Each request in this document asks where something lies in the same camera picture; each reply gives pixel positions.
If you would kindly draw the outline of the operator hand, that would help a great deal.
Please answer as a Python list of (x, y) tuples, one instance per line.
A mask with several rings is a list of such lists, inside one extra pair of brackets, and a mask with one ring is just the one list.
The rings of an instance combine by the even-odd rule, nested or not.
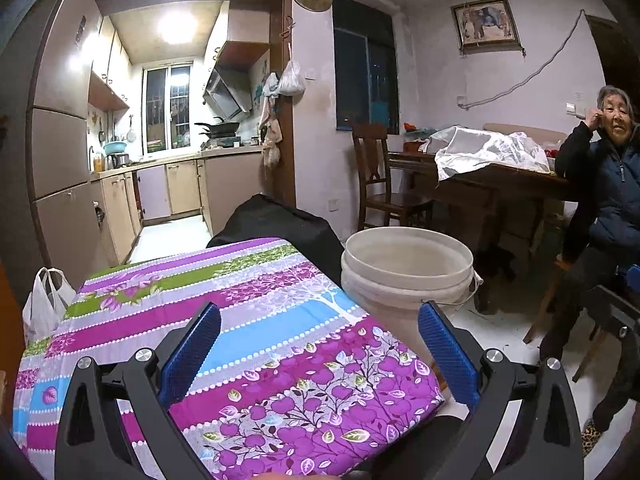
[(322, 474), (312, 474), (311, 476), (298, 476), (297, 474), (275, 474), (270, 472), (269, 474), (260, 474), (253, 477), (252, 480), (334, 480), (331, 476), (322, 476)]

